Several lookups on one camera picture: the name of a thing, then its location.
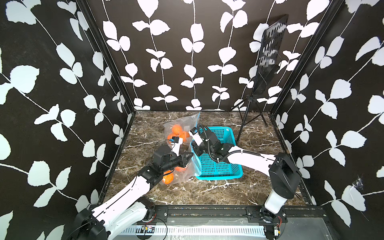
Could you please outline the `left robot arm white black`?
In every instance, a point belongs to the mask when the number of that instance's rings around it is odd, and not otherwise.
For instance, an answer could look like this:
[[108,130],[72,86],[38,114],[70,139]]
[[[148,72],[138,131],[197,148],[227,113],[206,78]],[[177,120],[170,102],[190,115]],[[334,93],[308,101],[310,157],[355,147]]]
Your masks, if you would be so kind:
[[187,166],[194,154],[180,153],[179,148],[160,146],[123,190],[105,203],[78,213],[67,239],[113,240],[136,222],[155,219],[153,203],[144,196],[162,181],[165,172]]

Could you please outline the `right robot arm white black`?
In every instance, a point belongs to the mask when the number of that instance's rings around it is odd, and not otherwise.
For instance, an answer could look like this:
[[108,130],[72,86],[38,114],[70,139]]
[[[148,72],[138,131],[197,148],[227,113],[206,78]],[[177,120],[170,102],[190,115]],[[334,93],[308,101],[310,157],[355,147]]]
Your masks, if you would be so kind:
[[277,215],[286,201],[294,198],[302,174],[287,154],[267,155],[248,151],[233,144],[221,143],[215,134],[207,131],[200,133],[197,128],[189,134],[197,156],[206,153],[216,163],[245,166],[270,177],[273,190],[261,210],[265,216]]

